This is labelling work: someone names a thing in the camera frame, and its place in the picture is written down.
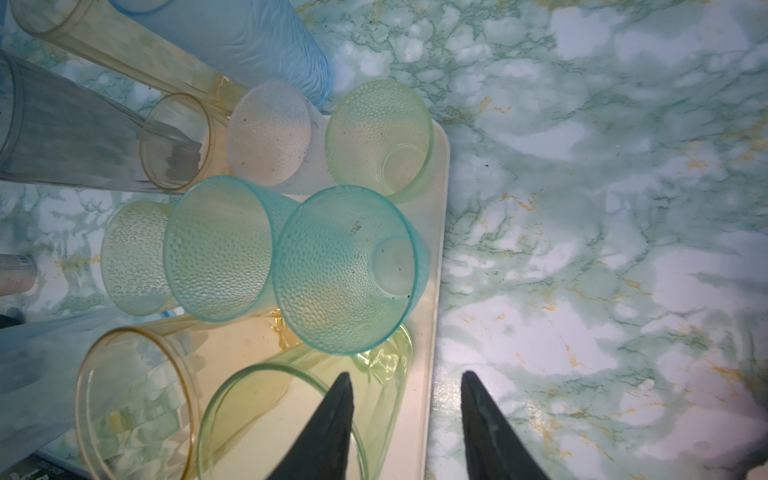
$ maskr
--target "green marble table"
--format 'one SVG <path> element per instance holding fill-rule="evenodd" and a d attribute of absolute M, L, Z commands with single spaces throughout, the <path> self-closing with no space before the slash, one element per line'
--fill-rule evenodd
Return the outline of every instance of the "green marble table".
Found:
<path fill-rule="evenodd" d="M 326 113 L 394 78 L 451 141 L 425 478 L 466 478 L 466 369 L 553 479 L 739 478 L 766 459 L 768 3 L 296 9 L 333 63 Z M 10 52 L 139 111 L 159 97 L 10 15 L 5 33 Z M 139 197 L 0 184 L 0 251 L 42 271 L 0 313 L 108 305 L 104 224 Z"/>

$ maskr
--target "marble surface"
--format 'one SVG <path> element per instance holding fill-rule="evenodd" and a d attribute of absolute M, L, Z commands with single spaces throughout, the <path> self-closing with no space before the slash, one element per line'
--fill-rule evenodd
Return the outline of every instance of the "marble surface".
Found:
<path fill-rule="evenodd" d="M 466 478 L 475 370 L 553 479 L 740 478 L 768 456 L 768 3 L 314 0 L 335 87 L 394 78 L 451 141 L 425 478 Z M 159 94 L 22 34 L 4 48 L 141 111 Z M 107 305 L 138 194 L 0 184 L 31 319 Z"/>

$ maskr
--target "blue textured tumbler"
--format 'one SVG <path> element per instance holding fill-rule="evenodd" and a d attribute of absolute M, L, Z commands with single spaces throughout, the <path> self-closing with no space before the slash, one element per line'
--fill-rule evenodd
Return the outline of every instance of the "blue textured tumbler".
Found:
<path fill-rule="evenodd" d="M 232 80 L 281 80 L 316 107 L 330 66 L 288 0 L 109 0 L 114 7 Z"/>

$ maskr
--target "cup bottom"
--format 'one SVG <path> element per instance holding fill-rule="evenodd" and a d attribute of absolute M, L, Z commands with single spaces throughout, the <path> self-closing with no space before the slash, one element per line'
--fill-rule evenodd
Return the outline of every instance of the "cup bottom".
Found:
<path fill-rule="evenodd" d="M 422 169 L 426 153 L 412 144 L 394 147 L 384 158 L 382 175 L 391 194 L 407 187 Z"/>
<path fill-rule="evenodd" d="M 373 251 L 373 282 L 387 295 L 406 296 L 413 288 L 413 246 L 407 238 L 390 238 Z"/>

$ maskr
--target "tabletop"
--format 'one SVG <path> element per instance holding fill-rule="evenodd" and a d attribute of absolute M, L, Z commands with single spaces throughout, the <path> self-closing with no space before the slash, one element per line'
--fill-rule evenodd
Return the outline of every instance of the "tabletop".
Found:
<path fill-rule="evenodd" d="M 765 461 L 768 3 L 294 6 L 333 66 L 325 113 L 393 78 L 451 143 L 425 478 L 466 478 L 467 369 L 553 480 L 739 478 Z M 3 48 L 143 113 L 160 97 L 10 15 Z M 0 313 L 108 305 L 104 226 L 139 197 L 172 201 L 0 183 L 0 252 L 41 269 Z"/>

